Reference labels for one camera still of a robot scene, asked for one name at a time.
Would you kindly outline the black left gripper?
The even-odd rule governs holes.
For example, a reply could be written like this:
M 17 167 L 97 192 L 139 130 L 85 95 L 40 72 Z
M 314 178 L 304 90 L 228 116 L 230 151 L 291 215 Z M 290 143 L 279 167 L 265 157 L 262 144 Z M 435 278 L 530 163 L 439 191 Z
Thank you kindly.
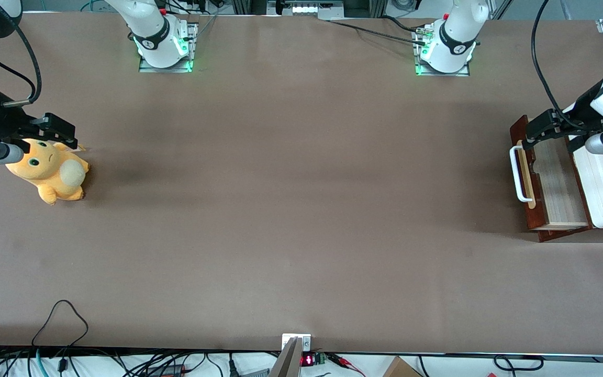
M 567 142 L 568 152 L 576 152 L 590 141 L 589 152 L 603 152 L 603 115 L 591 107 L 596 97 L 603 94 L 603 81 L 599 81 L 588 91 L 583 93 L 563 113 L 577 126 L 582 128 L 580 137 L 575 141 Z M 560 119 L 557 112 L 548 109 L 538 117 L 533 118 L 526 124 L 526 136 L 522 141 L 522 148 L 531 150 L 536 144 L 548 139 L 559 139 L 563 137 L 560 128 Z

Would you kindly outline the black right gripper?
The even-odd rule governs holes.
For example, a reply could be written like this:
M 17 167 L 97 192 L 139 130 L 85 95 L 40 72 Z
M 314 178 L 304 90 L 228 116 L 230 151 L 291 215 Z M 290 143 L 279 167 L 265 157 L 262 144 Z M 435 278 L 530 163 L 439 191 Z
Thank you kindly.
M 9 97 L 0 93 L 0 142 L 12 139 L 39 139 L 59 142 L 70 150 L 79 148 L 76 127 L 56 114 L 45 113 L 34 119 L 21 107 L 3 107 Z

